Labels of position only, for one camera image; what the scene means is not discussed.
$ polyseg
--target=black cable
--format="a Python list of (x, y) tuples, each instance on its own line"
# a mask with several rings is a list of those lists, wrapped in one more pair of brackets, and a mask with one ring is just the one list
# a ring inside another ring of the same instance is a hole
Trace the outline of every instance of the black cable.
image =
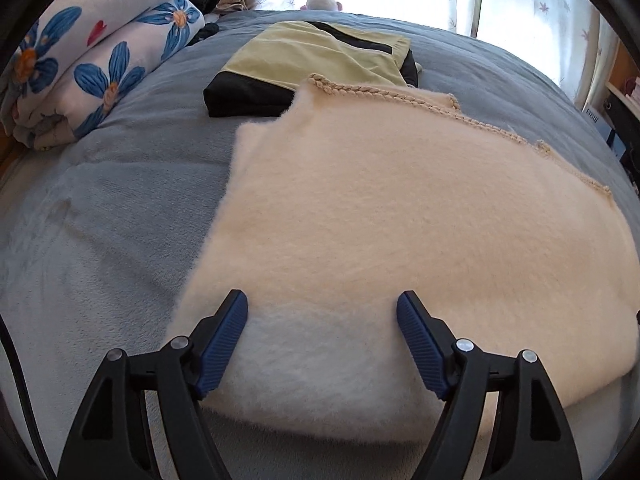
[(27, 383), (24, 380), (24, 374), (22, 373), (22, 366), (20, 365), (20, 359), (18, 359), (18, 352), (15, 351), (14, 342), (9, 335), (9, 331), (4, 324), (2, 316), (0, 316), (0, 342), (4, 348), (7, 358), (9, 359), (9, 366), (11, 372), (14, 375), (15, 386), (18, 389), (18, 397), (20, 398), (20, 406), (22, 407), (22, 415), (27, 423), (27, 430), (29, 430), (29, 437), (40, 462), (40, 466), (46, 476), (47, 480), (56, 480), (56, 474), (51, 467), (49, 457), (42, 444), (40, 432), (38, 431), (38, 425), (36, 418), (33, 415), (33, 407), (29, 399), (29, 391), (27, 390)]

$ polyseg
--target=braided trim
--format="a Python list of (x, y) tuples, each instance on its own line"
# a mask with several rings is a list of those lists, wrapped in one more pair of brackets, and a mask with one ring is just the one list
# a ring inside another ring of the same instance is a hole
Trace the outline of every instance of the braided trim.
[(478, 128), (480, 130), (485, 130), (493, 134), (498, 134), (509, 140), (517, 142), (518, 144), (524, 144), (525, 146), (529, 146), (530, 148), (535, 150), (536, 153), (554, 161), (560, 168), (563, 168), (565, 171), (568, 171), (573, 176), (576, 176), (588, 186), (593, 187), (593, 189), (603, 193), (608, 197), (611, 197), (611, 190), (609, 189), (609, 186), (603, 186), (601, 183), (591, 178), (590, 176), (587, 176), (581, 171), (576, 170), (568, 162), (564, 162), (563, 160), (561, 160), (558, 156), (556, 156), (554, 150), (543, 140), (539, 140), (538, 142), (535, 143), (535, 145), (532, 145), (529, 142), (527, 142), (527, 139), (519, 136), (514, 132), (508, 132), (507, 130), (503, 130), (501, 128), (498, 128), (497, 126), (481, 123), (478, 120), (471, 119), (469, 117), (465, 117), (464, 115), (459, 114), (458, 111), (460, 110), (460, 104), (452, 94), (449, 94), (449, 96), (451, 97), (452, 104), (456, 109), (455, 112), (446, 108), (440, 108), (437, 105), (430, 104), (424, 99), (412, 97), (412, 96), (403, 94), (401, 92), (396, 92), (393, 90), (382, 90), (380, 88), (375, 88), (374, 86), (358, 86), (358, 85), (334, 83), (319, 74), (310, 75), (307, 81), (311, 86), (321, 89), (327, 95), (364, 97), (369, 99), (376, 99), (379, 101), (386, 100), (389, 102), (399, 103), (405, 106), (411, 105), (414, 108), (422, 108), (423, 110), (428, 110), (430, 112), (434, 112), (440, 115), (449, 116), (450, 118), (453, 118), (457, 121), (463, 121), (464, 123), (470, 124), (471, 126)]

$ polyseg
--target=gray bedspread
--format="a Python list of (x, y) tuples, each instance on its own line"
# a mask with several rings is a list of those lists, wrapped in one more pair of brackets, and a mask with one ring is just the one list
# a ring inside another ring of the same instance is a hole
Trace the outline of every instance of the gray bedspread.
[[(158, 348), (224, 193), (234, 132), (243, 119), (208, 118), (202, 90), (269, 24), (304, 19), (408, 36), (424, 67), (422, 88), (452, 92), (472, 118), (530, 141), (546, 140), (610, 186), (640, 247), (640, 201), (622, 167), (565, 95), (515, 56), (442, 30), (352, 14), (226, 16), (219, 34), (185, 48), (140, 83), (100, 132), (63, 149), (31, 153), (0, 187), (0, 313), (55, 466), (104, 353), (114, 346), (129, 354)], [(587, 478), (631, 424), (636, 378), (625, 381), (570, 410)], [(4, 356), (0, 390), (27, 440)], [(596, 434), (589, 430), (594, 420), (602, 425)], [(398, 480), (411, 476), (422, 453), (421, 446), (320, 442), (215, 415), (210, 421), (235, 479)]]

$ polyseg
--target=red heart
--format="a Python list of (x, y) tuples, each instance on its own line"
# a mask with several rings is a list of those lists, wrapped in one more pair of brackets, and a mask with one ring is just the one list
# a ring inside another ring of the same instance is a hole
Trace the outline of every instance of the red heart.
[(96, 23), (91, 31), (91, 34), (89, 34), (89, 38), (86, 40), (86, 46), (95, 43), (95, 40), (100, 38), (100, 35), (104, 32), (105, 28), (107, 28), (107, 26), (104, 24), (103, 20), (100, 20), (98, 23)]

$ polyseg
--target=metal rivet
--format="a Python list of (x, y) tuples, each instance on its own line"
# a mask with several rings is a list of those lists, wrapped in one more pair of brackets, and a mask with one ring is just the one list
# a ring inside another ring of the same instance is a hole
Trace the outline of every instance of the metal rivet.
[(119, 348), (112, 348), (107, 352), (107, 359), (109, 361), (117, 361), (122, 357), (122, 350)]
[(458, 339), (456, 346), (463, 352), (471, 352), (474, 349), (474, 344), (469, 339)]
[(179, 335), (171, 339), (171, 348), (174, 350), (182, 350), (189, 344), (189, 338), (185, 335)]
[(533, 350), (525, 350), (522, 353), (522, 358), (527, 363), (535, 363), (538, 360), (538, 356), (536, 355), (536, 353)]

